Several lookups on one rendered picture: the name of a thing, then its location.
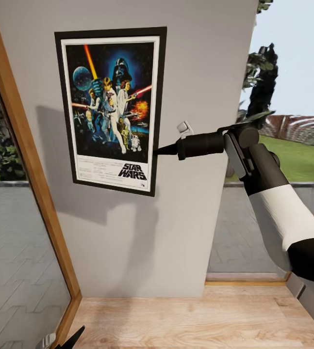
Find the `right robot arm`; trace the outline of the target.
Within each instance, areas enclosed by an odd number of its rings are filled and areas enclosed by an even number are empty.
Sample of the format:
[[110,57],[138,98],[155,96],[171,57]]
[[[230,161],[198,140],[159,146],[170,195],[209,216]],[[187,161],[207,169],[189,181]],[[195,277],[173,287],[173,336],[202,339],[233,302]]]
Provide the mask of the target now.
[[292,271],[314,293],[314,216],[280,170],[279,157],[259,143],[251,122],[194,135],[187,120],[175,144],[158,148],[155,155],[188,157],[223,153],[224,149],[251,202],[264,246],[284,271]]

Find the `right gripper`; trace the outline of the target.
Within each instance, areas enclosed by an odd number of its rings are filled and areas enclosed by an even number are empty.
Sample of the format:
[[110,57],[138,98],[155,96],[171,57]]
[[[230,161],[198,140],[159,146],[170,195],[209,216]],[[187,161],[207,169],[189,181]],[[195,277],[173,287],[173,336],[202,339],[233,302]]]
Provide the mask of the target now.
[[207,134],[186,136],[178,139],[175,144],[158,148],[153,151],[155,155],[178,155],[182,160],[188,157],[208,155]]

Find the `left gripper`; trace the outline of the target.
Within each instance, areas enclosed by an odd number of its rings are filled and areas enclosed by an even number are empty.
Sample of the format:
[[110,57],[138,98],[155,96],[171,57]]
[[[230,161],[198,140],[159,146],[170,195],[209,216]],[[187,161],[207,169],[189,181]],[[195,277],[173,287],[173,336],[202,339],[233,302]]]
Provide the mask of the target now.
[[64,345],[61,347],[59,344],[55,349],[72,349],[81,334],[83,333],[85,326],[82,326]]

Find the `poster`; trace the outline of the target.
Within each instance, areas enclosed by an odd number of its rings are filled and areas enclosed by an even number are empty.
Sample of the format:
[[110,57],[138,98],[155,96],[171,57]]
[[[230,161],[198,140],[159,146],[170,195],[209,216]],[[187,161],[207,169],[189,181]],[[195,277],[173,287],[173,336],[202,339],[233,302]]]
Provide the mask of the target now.
[[54,36],[73,183],[155,197],[167,27]]

